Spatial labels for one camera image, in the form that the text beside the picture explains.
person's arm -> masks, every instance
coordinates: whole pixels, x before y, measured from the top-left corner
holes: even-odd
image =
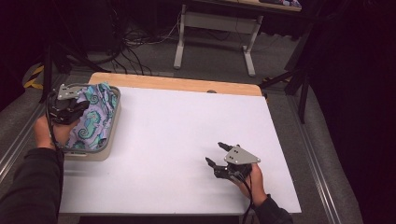
[[[266,194],[262,183],[262,170],[256,163],[251,164],[252,171],[247,177],[247,185],[253,196],[254,211],[261,224],[290,224],[293,223],[291,215],[283,208],[279,208],[271,195]],[[241,192],[249,198],[248,190],[244,184],[238,184]]]
[[[77,124],[55,125],[54,134],[64,144]],[[31,149],[0,200],[1,223],[57,223],[62,196],[64,154],[50,140],[47,119],[35,123],[37,148]]]

table leg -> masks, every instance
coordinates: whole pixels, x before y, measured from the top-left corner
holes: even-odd
[[[260,30],[260,26],[262,25],[262,16],[257,18],[257,23],[255,24],[253,31],[250,35],[250,42],[248,46],[243,46],[243,51],[245,55],[245,62],[247,63],[247,72],[250,77],[256,76],[256,71],[254,71],[253,61],[251,61],[251,49],[253,48],[254,41],[256,40],[257,33]]]
[[[174,68],[179,69],[181,67],[181,59],[183,58],[183,49],[184,49],[184,25],[186,20],[186,5],[183,5],[181,8],[180,15],[180,34],[178,34],[178,44],[174,62]]]

paisley fabric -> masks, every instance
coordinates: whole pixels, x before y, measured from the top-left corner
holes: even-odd
[[[101,83],[80,91],[78,102],[86,100],[90,101],[90,107],[70,133],[66,146],[93,151],[99,149],[109,137],[117,96],[107,83]]]

black sleeve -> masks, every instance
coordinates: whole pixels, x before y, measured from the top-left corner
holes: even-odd
[[[57,223],[63,165],[61,151],[31,149],[0,200],[1,223]]]
[[[261,224],[290,224],[293,223],[291,215],[283,208],[279,208],[276,202],[268,194],[268,198],[254,209]]]

white tabletop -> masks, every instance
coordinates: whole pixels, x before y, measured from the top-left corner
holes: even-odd
[[[264,186],[301,212],[265,99],[259,96],[120,87],[121,112],[105,161],[66,161],[61,213],[241,215],[239,189],[216,179],[205,157],[225,165],[217,142],[262,159]]]

